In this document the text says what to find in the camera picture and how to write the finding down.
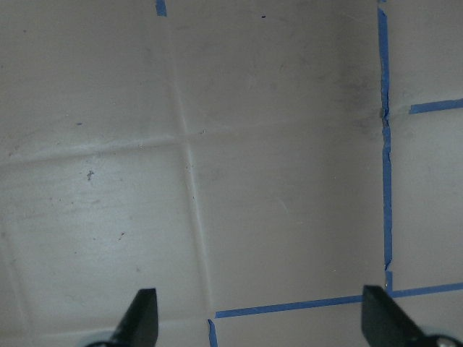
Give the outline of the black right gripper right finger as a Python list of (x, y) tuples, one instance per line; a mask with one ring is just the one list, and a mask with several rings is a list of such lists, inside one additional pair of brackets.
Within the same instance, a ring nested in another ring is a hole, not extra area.
[(462, 346), (451, 336), (424, 333), (380, 286), (363, 287), (361, 331), (371, 347)]

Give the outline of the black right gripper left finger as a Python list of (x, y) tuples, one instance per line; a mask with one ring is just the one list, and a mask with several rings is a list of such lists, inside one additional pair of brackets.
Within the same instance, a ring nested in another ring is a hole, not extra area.
[(154, 347), (158, 340), (158, 302), (155, 288), (140, 289), (110, 338), (88, 346)]

